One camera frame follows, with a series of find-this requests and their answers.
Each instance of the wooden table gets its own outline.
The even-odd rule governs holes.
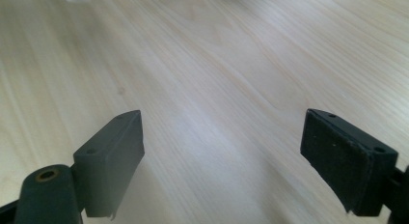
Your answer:
[[[409,0],[0,0],[2,205],[140,109],[112,223],[386,223],[345,214],[299,154],[309,107],[409,164]]]

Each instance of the table surface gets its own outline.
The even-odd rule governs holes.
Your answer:
[[[326,110],[403,170],[408,69],[409,0],[0,0],[0,204],[140,109],[112,223],[386,223],[346,214],[300,141]]]

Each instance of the wood grain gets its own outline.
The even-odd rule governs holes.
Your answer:
[[[386,223],[345,214],[299,146],[311,107],[409,164],[408,1],[0,0],[0,204],[140,109],[112,223]]]

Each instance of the light wood surface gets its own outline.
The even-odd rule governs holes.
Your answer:
[[[346,214],[299,154],[309,107],[409,164],[409,0],[0,0],[1,205],[140,109],[112,223],[386,223]]]

